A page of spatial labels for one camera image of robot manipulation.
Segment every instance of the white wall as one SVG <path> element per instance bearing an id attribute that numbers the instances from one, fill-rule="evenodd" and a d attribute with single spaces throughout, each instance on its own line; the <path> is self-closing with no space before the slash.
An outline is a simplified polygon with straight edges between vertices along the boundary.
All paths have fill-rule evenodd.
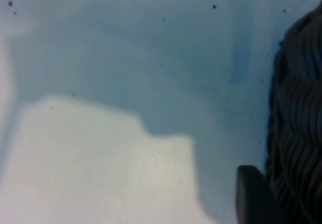
<path id="1" fill-rule="evenodd" d="M 0 223 L 236 223 L 278 42 L 318 2 L 0 0 Z"/>

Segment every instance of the light patch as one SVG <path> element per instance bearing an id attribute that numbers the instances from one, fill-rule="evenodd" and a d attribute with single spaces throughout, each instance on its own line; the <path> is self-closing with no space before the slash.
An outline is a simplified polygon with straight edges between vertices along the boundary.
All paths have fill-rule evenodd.
<path id="1" fill-rule="evenodd" d="M 128 176 L 133 186 L 193 193 L 193 140 L 179 135 L 135 144 Z"/>

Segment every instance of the black object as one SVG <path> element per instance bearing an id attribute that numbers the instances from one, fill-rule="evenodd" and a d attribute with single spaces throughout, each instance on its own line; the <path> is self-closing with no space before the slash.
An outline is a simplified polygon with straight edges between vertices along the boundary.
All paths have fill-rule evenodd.
<path id="1" fill-rule="evenodd" d="M 291 224 L 322 223 L 322 6 L 286 33 L 270 93 L 266 176 Z"/>
<path id="2" fill-rule="evenodd" d="M 239 166 L 237 170 L 236 210 L 239 224 L 288 223 L 275 206 L 265 177 L 254 166 Z"/>

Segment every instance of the white surface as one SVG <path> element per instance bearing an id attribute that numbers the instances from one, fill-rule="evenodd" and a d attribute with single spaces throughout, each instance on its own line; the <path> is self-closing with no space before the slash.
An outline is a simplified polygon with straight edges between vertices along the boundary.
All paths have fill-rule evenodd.
<path id="1" fill-rule="evenodd" d="M 8 1 L 0 223 L 236 223 L 278 41 L 319 0 Z"/>

